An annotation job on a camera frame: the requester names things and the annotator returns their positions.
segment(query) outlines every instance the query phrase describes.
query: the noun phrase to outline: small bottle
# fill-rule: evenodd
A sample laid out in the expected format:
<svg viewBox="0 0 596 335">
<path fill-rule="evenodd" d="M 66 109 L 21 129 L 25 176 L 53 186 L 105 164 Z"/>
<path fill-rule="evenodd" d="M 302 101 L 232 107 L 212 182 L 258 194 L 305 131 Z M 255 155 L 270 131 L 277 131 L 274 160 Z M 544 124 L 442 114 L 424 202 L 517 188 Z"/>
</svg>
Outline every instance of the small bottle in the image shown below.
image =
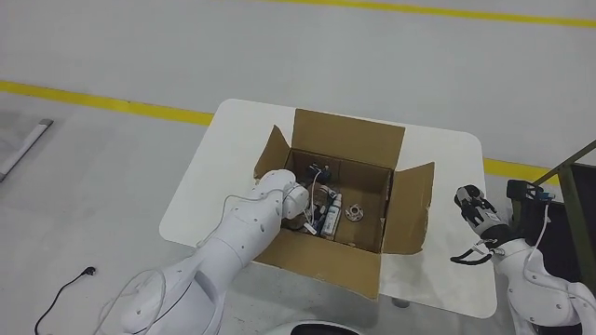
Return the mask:
<svg viewBox="0 0 596 335">
<path fill-rule="evenodd" d="M 321 235 L 327 239 L 333 239 L 335 236 L 335 229 L 337 229 L 337 223 L 340 218 L 340 210 L 342 208 L 342 195 L 337 194 L 333 199 L 332 205 L 327 210 L 327 217 L 325 218 L 325 224 L 323 224 L 323 230 L 320 232 Z"/>
</svg>

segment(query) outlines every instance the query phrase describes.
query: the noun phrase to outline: floor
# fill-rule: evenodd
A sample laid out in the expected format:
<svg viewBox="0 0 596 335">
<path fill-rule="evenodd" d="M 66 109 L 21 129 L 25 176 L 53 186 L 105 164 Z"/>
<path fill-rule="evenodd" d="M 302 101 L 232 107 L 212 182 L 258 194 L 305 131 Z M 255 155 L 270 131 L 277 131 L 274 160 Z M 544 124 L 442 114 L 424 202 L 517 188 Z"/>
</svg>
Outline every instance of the floor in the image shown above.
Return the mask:
<svg viewBox="0 0 596 335">
<path fill-rule="evenodd" d="M 596 15 L 593 0 L 366 1 Z M 0 80 L 202 112 L 241 98 L 464 130 L 487 157 L 545 167 L 596 133 L 595 43 L 587 27 L 275 1 L 0 0 Z M 17 137 L 47 117 L 55 126 L 0 184 L 3 334 L 30 333 L 57 289 L 95 265 L 101 274 L 66 290 L 42 327 L 90 333 L 130 276 L 190 253 L 157 227 L 205 127 L 0 93 L 0 128 Z M 505 181 L 486 179 L 502 209 Z M 497 311 L 479 320 L 254 265 L 230 290 L 221 333 L 312 317 L 367 334 L 513 333 L 505 284 L 498 276 Z"/>
</svg>

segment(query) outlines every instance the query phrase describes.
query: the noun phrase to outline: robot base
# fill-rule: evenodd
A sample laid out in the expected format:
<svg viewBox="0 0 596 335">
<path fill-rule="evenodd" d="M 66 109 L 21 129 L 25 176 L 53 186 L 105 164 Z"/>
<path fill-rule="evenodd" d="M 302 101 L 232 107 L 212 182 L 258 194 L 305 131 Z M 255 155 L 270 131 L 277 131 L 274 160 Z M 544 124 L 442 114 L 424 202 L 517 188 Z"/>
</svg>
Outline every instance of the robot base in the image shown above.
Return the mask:
<svg viewBox="0 0 596 335">
<path fill-rule="evenodd" d="M 352 328 L 324 321 L 301 321 L 281 325 L 265 335 L 363 335 Z"/>
</svg>

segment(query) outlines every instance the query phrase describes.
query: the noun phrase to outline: white cable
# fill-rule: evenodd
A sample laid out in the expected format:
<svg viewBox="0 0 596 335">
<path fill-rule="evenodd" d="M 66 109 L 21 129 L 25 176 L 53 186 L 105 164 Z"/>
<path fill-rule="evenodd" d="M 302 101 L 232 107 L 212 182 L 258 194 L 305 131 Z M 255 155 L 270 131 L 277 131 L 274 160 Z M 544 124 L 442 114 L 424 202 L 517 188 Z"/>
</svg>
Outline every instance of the white cable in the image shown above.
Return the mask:
<svg viewBox="0 0 596 335">
<path fill-rule="evenodd" d="M 287 198 L 288 196 L 290 196 L 290 193 L 291 193 L 291 191 L 292 191 L 293 189 L 295 189 L 296 187 L 298 187 L 298 186 L 300 186 L 300 185 L 296 184 L 296 185 L 294 185 L 294 187 L 293 187 L 292 189 L 290 189 L 290 190 L 288 191 L 288 195 L 286 195 L 286 196 L 283 198 L 283 201 L 284 201 L 284 202 L 285 202 L 286 198 Z M 269 192 L 267 192 L 267 193 L 263 194 L 262 196 L 260 196 L 260 197 L 258 197 L 258 198 L 248 198 L 248 197 L 245 197 L 245 196 L 234 195 L 234 194 L 230 194 L 230 195 L 228 195 L 228 196 L 225 198 L 225 200 L 223 201 L 223 206 L 222 206 L 222 217 L 220 218 L 219 222 L 217 223 L 217 226 L 215 227 L 215 229 L 213 229 L 213 231 L 211 231 L 211 233 L 209 233 L 209 235 L 207 235 L 207 237 L 203 238 L 201 241 L 199 241 L 199 242 L 196 244 L 196 248 L 201 248 L 201 247 L 203 247 L 203 246 L 205 245 L 205 243 L 207 243 L 207 241 L 208 241 L 208 240 L 211 238 L 211 236 L 212 236 L 212 235 L 213 235 L 213 234 L 214 234 L 214 233 L 217 231 L 217 229 L 220 227 L 220 225 L 222 225 L 222 222 L 224 221 L 224 216 L 225 216 L 225 205 L 226 205 L 226 203 L 227 203 L 228 199 L 230 199 L 230 198 L 237 198 L 237 199 L 241 199 L 241 200 L 244 200 L 244 201 L 249 201 L 249 202 L 258 202 L 258 201 L 262 201 L 262 200 L 266 199 L 266 198 L 267 198 L 267 197 L 268 197 L 270 194 L 272 194 L 272 193 L 274 193 L 274 192 L 281 192 L 282 194 L 284 193 L 283 189 L 272 189 L 272 190 L 270 190 Z M 157 311 L 156 311 L 156 313 L 155 313 L 155 315 L 154 315 L 154 318 L 151 320 L 151 323 L 150 323 L 150 325 L 149 325 L 149 326 L 148 326 L 148 327 L 145 329 L 145 331 L 144 331 L 143 333 L 141 333 L 140 335 L 146 335 L 146 334 L 147 334 L 147 332 L 149 332 L 149 329 L 151 329 L 151 326 L 153 326 L 153 325 L 154 325 L 154 323 L 157 321 L 157 317 L 159 316 L 159 312 L 161 312 L 161 308 L 162 308 L 162 306 L 163 306 L 163 304 L 164 304 L 164 300 L 165 300 L 165 297 L 166 297 L 166 277 L 164 276 L 163 272 L 162 272 L 160 269 L 148 269 L 148 270 L 144 270 L 144 271 L 142 271 L 142 272 L 139 272 L 139 273 L 137 273 L 135 276 L 133 276 L 133 277 L 132 277 L 132 278 L 131 278 L 131 279 L 130 279 L 128 282 L 127 282 L 127 284 L 126 284 L 126 285 L 124 285 L 124 287 L 123 287 L 123 288 L 120 290 L 120 292 L 119 292 L 119 293 L 118 293 L 118 295 L 115 297 L 115 299 L 111 299 L 110 301 L 108 301 L 107 303 L 105 303 L 105 304 L 103 305 L 103 307 L 101 308 L 101 310 L 100 310 L 100 314 L 99 314 L 99 318 L 100 318 L 100 319 L 99 319 L 99 323 L 98 323 L 98 326 L 97 326 L 97 327 L 95 328 L 95 330 L 93 331 L 93 335 L 97 335 L 97 334 L 98 334 L 98 332 L 100 332 L 101 334 L 105 334 L 105 333 L 103 332 L 103 330 L 102 330 L 102 325 L 103 325 L 103 322 L 104 322 L 104 321 L 105 321 L 105 319 L 108 317 L 108 315 L 110 315 L 110 312 L 112 312 L 112 309 L 114 309 L 114 306 L 115 306 L 115 303 L 117 302 L 117 300 L 118 300 L 118 299 L 120 299 L 120 298 L 124 298 L 124 297 L 127 297 L 127 296 L 134 295 L 134 294 L 138 293 L 138 292 L 139 292 L 139 290 L 137 290 L 137 288 L 138 288 L 138 286 L 139 286 L 139 285 L 137 285 L 137 287 L 135 287 L 135 291 L 134 291 L 134 292 L 130 292 L 130 293 L 127 293 L 127 294 L 125 294 L 125 293 L 124 293 L 124 290 L 125 290 L 125 289 L 126 289 L 126 288 L 127 288 L 129 285 L 130 285 L 130 283 L 131 283 L 132 281 L 134 281 L 134 280 L 135 280 L 135 279 L 136 279 L 136 278 L 137 278 L 139 275 L 142 275 L 143 273 L 148 273 L 148 272 L 157 272 L 157 273 L 158 273 L 158 274 L 161 276 L 161 278 L 162 278 L 162 285 L 161 285 L 161 297 L 160 297 L 160 299 L 159 299 L 159 307 L 157 308 Z M 108 311 L 107 311 L 107 313 L 105 314 L 105 316 L 102 318 L 102 313 L 103 313 L 103 310 L 104 310 L 104 309 L 105 309 L 105 307 L 106 307 L 106 306 L 108 306 L 108 305 L 109 305 Z"/>
<path fill-rule="evenodd" d="M 592 304 L 591 301 L 589 301 L 588 299 L 584 298 L 583 296 L 572 294 L 569 291 L 567 291 L 566 289 L 560 289 L 560 288 L 557 288 L 557 287 L 554 287 L 554 286 L 551 286 L 551 285 L 547 285 L 547 284 L 544 284 L 544 283 L 535 282 L 534 279 L 532 279 L 531 277 L 529 277 L 528 272 L 530 272 L 530 271 L 528 270 L 528 262 L 534 256 L 534 253 L 538 249 L 538 245 L 540 244 L 540 241 L 542 240 L 542 236 L 544 235 L 544 232 L 547 230 L 547 223 L 549 222 L 549 206 L 550 206 L 550 202 L 547 202 L 547 206 L 544 209 L 544 223 L 542 225 L 542 230 L 540 231 L 540 235 L 538 236 L 538 239 L 536 240 L 536 243 L 535 243 L 534 247 L 532 248 L 532 252 L 530 252 L 530 255 L 526 258 L 525 263 L 523 264 L 523 271 L 522 271 L 523 272 L 523 278 L 526 281 L 528 281 L 528 282 L 530 282 L 530 283 L 532 283 L 534 285 L 540 286 L 541 288 L 554 289 L 555 291 L 562 292 L 562 293 L 564 293 L 567 296 L 579 298 L 580 300 L 582 300 L 582 301 L 586 302 L 587 304 L 589 304 L 589 306 L 592 307 L 592 309 L 594 310 L 594 312 L 596 312 L 596 306 L 594 306 L 594 304 Z"/>
<path fill-rule="evenodd" d="M 93 335 L 97 335 L 97 333 L 100 332 L 100 331 L 103 332 L 102 331 L 103 322 L 105 322 L 105 319 L 108 317 L 108 315 L 110 315 L 110 312 L 112 312 L 112 309 L 114 309 L 115 303 L 118 301 L 118 299 L 120 299 L 123 296 L 125 296 L 124 295 L 124 290 L 127 289 L 127 287 L 130 285 L 130 283 L 132 283 L 132 281 L 134 281 L 135 279 L 137 279 L 137 277 L 139 275 L 142 275 L 143 273 L 148 273 L 148 272 L 156 272 L 161 277 L 161 295 L 160 295 L 160 298 L 159 298 L 159 305 L 157 306 L 157 310 L 154 313 L 153 318 L 151 319 L 151 322 L 149 323 L 149 326 L 147 326 L 145 328 L 145 330 L 142 333 L 140 333 L 139 335 L 146 335 L 147 332 L 149 332 L 149 330 L 151 329 L 151 327 L 157 321 L 157 317 L 159 316 L 159 312 L 161 312 L 161 308 L 163 307 L 164 300 L 166 298 L 166 277 L 164 276 L 164 273 L 161 271 L 161 269 L 147 269 L 147 270 L 142 271 L 142 272 L 139 272 L 135 276 L 133 276 L 127 282 L 127 284 L 124 285 L 124 287 L 120 290 L 120 292 L 118 292 L 118 295 L 115 297 L 114 301 L 112 301 L 112 303 L 108 307 L 108 311 L 106 312 L 105 316 L 102 318 L 102 321 L 100 321 L 99 325 L 93 331 Z"/>
<path fill-rule="evenodd" d="M 312 221 L 308 219 L 308 215 L 306 215 L 305 209 L 306 221 L 308 221 L 308 223 L 313 227 L 315 226 L 315 184 L 317 183 L 317 177 L 321 174 L 321 172 L 322 171 L 319 170 L 317 172 L 317 175 L 315 175 L 315 179 L 313 179 L 312 191 L 310 192 L 310 216 L 312 217 Z"/>
<path fill-rule="evenodd" d="M 217 225 L 215 226 L 215 228 L 211 231 L 211 233 L 209 233 L 205 238 L 201 239 L 200 241 L 198 241 L 196 243 L 196 248 L 202 248 L 203 246 L 205 246 L 205 244 L 207 243 L 207 241 L 209 241 L 209 238 L 211 238 L 211 236 L 213 234 L 215 234 L 215 232 L 219 229 L 220 225 L 222 225 L 222 222 L 224 222 L 224 216 L 225 216 L 225 204 L 227 203 L 227 200 L 230 198 L 237 198 L 237 199 L 241 199 L 243 201 L 249 201 L 249 202 L 259 202 L 262 201 L 264 199 L 266 199 L 270 194 L 272 194 L 273 192 L 281 192 L 282 194 L 284 193 L 283 189 L 272 189 L 269 192 L 263 194 L 262 196 L 258 197 L 258 198 L 247 198 L 245 196 L 240 196 L 240 195 L 234 195 L 234 194 L 230 194 L 228 195 L 224 200 L 223 200 L 223 206 L 222 206 L 222 217 L 220 218 L 219 222 L 217 223 Z"/>
</svg>

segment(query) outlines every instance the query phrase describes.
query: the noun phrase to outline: plug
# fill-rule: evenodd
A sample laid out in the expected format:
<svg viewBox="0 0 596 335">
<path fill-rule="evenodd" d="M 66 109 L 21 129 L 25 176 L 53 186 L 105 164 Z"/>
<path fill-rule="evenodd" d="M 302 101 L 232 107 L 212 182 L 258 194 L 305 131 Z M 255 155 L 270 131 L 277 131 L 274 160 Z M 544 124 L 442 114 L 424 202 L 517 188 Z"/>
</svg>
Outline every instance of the plug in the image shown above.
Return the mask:
<svg viewBox="0 0 596 335">
<path fill-rule="evenodd" d="M 81 273 L 81 275 L 95 275 L 95 271 L 97 269 L 95 269 L 92 266 L 88 266 L 87 268 L 85 268 L 85 270 L 83 271 L 83 273 Z"/>
</svg>

